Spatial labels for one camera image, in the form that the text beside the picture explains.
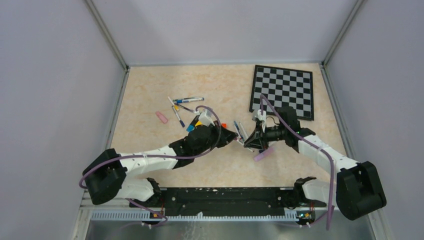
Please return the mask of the blue teal pen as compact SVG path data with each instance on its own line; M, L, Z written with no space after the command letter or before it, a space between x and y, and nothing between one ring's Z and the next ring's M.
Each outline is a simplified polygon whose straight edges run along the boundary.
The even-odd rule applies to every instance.
M234 125L234 128L235 128L235 130L236 130L236 132L237 132L237 134L238 134L238 138L239 138L239 140L242 142L242 143L244 143L244 136L243 136L243 134L242 134L242 132L241 132L241 130L240 130L240 128L239 128L239 126L238 126L238 124L237 124L237 122L234 120L233 121L233 125Z

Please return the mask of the red capped white marker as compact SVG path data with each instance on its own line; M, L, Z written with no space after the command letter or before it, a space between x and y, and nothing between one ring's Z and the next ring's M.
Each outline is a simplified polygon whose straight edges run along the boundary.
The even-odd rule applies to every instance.
M175 108L174 106L172 107L172 110L173 110L174 114L176 115L176 117L177 117L177 119L178 119L178 121L179 121L180 125L184 128L184 127L185 127L185 123L184 123L184 122L183 122L183 120L181 119L181 117L180 117L180 115L179 115L178 111L176 110L176 108Z

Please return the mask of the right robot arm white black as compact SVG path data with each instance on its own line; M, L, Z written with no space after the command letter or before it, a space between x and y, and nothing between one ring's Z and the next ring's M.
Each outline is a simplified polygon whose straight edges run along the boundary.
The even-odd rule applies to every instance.
M315 132L301 127L296 110L291 106L277 108L279 123L267 126L266 114L257 110L253 115L255 129L244 147L266 151L271 142L283 141L297 153L313 160L332 176L324 182L315 177L299 178L294 184L293 200L299 206L319 201L337 207L349 220L387 205L382 183L374 164L358 162L324 143Z

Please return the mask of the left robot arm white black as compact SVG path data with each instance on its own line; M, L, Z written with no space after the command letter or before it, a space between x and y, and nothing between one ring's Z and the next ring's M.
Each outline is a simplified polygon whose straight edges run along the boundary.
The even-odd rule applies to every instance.
M182 168L214 148L225 147L237 136L221 125L198 125L186 137L147 152L106 149L82 172L80 186L87 189L93 205L123 198L154 207L161 198L158 183L152 178L137 179L138 175Z

